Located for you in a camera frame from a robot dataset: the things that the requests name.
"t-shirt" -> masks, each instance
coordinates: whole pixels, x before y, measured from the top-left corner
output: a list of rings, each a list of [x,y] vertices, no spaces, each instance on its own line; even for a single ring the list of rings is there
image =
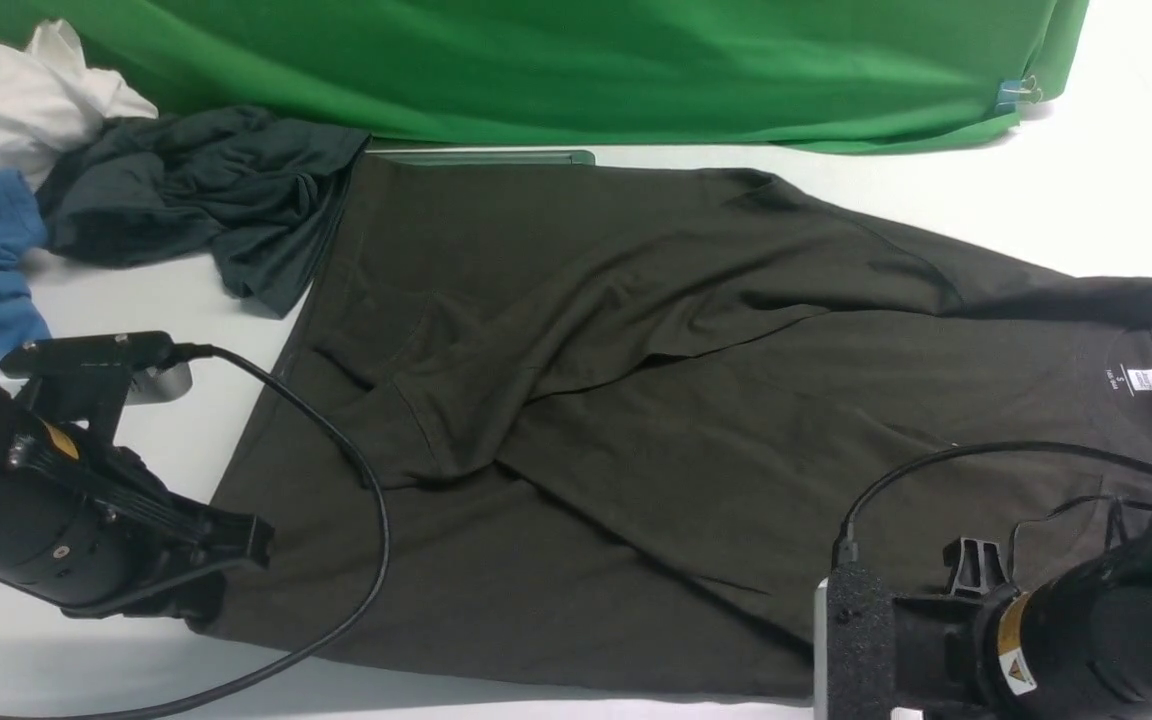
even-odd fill
[[[801,697],[814,585],[879,475],[1002,439],[1152,461],[1152,279],[1070,278],[755,170],[365,159],[353,188],[282,365],[396,506],[392,585],[334,659]],[[879,498],[859,539],[894,588],[940,588],[945,544],[1097,493],[1152,501],[1152,479],[967,458]],[[278,551],[207,632],[293,647],[343,616],[370,500],[263,397],[215,501]],[[1021,582],[1098,555],[1102,518],[1028,526]]]

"white tabletop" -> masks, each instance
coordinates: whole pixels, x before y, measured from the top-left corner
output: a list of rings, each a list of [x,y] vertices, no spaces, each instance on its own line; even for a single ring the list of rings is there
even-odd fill
[[[1093,6],[1069,91],[1041,114],[1007,141],[931,156],[846,158],[750,146],[602,147],[594,154],[600,165],[623,167],[760,168],[850,209],[1066,273],[1152,275],[1152,0]],[[56,336],[165,329],[270,367],[294,320],[244,313],[202,256],[105,272],[38,255],[28,270]],[[118,439],[174,491],[206,501],[259,387],[223,364],[197,363],[195,378],[194,391],[173,404],[129,410]],[[67,620],[0,588],[0,712],[73,714],[172,700],[274,655],[196,637],[177,621]],[[753,720],[805,719],[809,711],[609,698],[311,661],[191,717],[327,715]]]

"green backdrop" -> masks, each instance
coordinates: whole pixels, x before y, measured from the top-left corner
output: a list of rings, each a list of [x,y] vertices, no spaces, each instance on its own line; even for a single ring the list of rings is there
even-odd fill
[[[927,150],[1060,94],[1087,0],[0,0],[167,111],[237,103],[457,143]]]

